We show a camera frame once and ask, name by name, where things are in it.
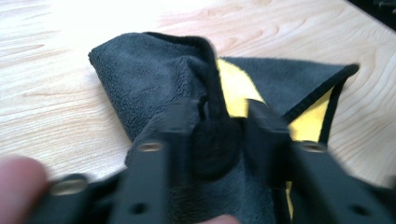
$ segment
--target yellow and gray cloth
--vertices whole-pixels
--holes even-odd
[[[154,136],[172,102],[205,95],[206,84],[198,75],[213,64],[199,48],[188,37],[143,33],[117,36],[90,53],[134,146]],[[246,99],[263,101],[290,124],[292,139],[325,144],[341,89],[358,71],[355,64],[268,58],[224,57],[216,64],[230,117],[247,116]],[[196,223],[232,214],[242,223],[279,223],[274,200],[241,156],[219,180],[172,189],[169,218],[170,223]]]

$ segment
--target cloth fold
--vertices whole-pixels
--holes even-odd
[[[134,147],[153,137],[172,102],[180,98],[199,100],[208,94],[208,88],[216,90],[212,94],[215,99],[222,97],[224,86],[207,82],[208,74],[216,74],[213,69],[222,70],[222,65],[216,67],[211,60],[214,52],[207,46],[201,37],[143,33],[120,35],[90,52],[90,62],[134,142],[126,164]],[[299,118],[329,92],[325,120],[321,122],[325,126],[320,129],[320,138],[325,143],[342,86],[358,70],[356,64],[233,57],[222,60],[245,71],[252,80],[252,88],[288,122]],[[221,74],[221,79],[232,77],[233,69],[227,71]],[[191,125],[199,119],[198,111],[194,112]],[[170,223],[196,223],[231,214],[242,223],[280,223],[276,210],[282,209],[275,209],[278,202],[274,198],[277,197],[273,191],[264,188],[257,176],[249,172],[241,150],[237,164],[221,179],[172,189],[169,219]]]

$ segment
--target microfiber cloth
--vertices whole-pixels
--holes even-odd
[[[224,94],[231,118],[247,116],[243,98],[261,100],[290,124],[294,140],[327,143],[338,97],[347,78],[358,71],[356,64],[216,59],[207,46],[201,37],[143,33],[117,36],[90,52],[90,62],[134,142],[126,165],[135,147],[164,123],[170,104],[182,98],[202,101],[208,94],[219,107],[222,102],[213,94]],[[221,84],[211,76],[219,76]],[[193,113],[191,125],[201,119],[199,111]],[[284,223],[282,216],[289,214],[279,214],[282,209],[276,207],[286,199],[260,184],[242,154],[222,178],[172,189],[169,222],[197,223],[231,214],[242,223]]]

